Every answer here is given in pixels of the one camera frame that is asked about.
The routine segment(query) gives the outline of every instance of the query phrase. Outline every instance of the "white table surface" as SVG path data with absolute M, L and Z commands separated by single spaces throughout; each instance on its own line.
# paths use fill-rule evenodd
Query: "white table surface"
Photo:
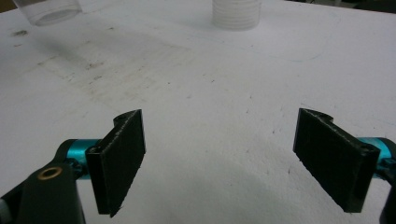
M 210 0 L 81 4 L 41 28 L 0 14 L 0 195 L 141 108 L 148 153 L 119 213 L 97 215 L 78 181 L 88 223 L 378 223 L 386 182 L 345 214 L 292 146 L 299 107 L 396 140 L 395 15 L 268 0 L 229 32 Z

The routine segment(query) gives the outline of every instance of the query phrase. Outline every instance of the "translucent plastic container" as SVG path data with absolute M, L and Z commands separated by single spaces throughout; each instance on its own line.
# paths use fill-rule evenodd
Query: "translucent plastic container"
M 260 21 L 262 0 L 213 0 L 214 25 L 227 30 L 249 30 Z
M 81 12 L 78 0 L 13 0 L 27 20 L 36 26 L 50 25 Z

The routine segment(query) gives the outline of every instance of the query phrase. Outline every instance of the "clear plastic cup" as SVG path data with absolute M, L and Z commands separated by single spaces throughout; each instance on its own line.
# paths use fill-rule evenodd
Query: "clear plastic cup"
M 213 0 L 214 25 L 227 30 L 249 30 L 260 21 L 262 0 Z
M 51 25 L 81 12 L 78 0 L 13 0 L 27 20 L 36 26 Z

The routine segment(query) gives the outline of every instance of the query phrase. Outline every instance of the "stain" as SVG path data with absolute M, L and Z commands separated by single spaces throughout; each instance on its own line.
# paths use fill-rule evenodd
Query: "stain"
M 101 63 L 89 63 L 89 64 L 85 67 L 85 69 L 90 70 L 90 69 L 92 69 L 92 68 L 97 68 L 97 67 L 99 67 L 99 66 L 101 66 L 101 65 L 103 65 L 103 64 L 104 64 L 104 62 L 101 62 Z
M 73 78 L 75 77 L 74 74 L 75 74 L 75 73 L 72 73 L 72 74 L 71 74 L 71 77 L 69 78 L 68 82 L 71 82 L 71 81 L 73 80 Z
M 88 83 L 88 84 L 91 85 L 94 81 L 96 81 L 96 80 L 99 79 L 99 78 L 101 78 L 101 76 L 99 76 L 99 77 L 94 77 L 94 78 L 93 78 L 93 81 L 90 81 L 90 83 Z
M 25 31 L 25 30 L 20 30 L 17 32 L 12 33 L 12 36 L 24 36 L 24 35 L 28 35 L 29 32 Z
M 40 62 L 40 63 L 37 63 L 37 65 L 44 65 L 44 63 L 46 63 L 47 61 L 49 61 L 49 60 L 53 60 L 53 59 L 56 59 L 56 55 L 55 56 L 52 56 L 52 57 L 50 57 L 50 58 L 48 58 L 48 59 L 46 59 L 46 60 L 44 60 L 43 62 Z

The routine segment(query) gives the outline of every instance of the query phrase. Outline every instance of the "screw hole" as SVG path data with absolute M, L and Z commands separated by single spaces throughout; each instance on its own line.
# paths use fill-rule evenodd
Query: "screw hole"
M 62 168 L 59 166 L 50 167 L 45 169 L 38 174 L 37 178 L 40 180 L 48 180 L 59 175 L 62 172 Z

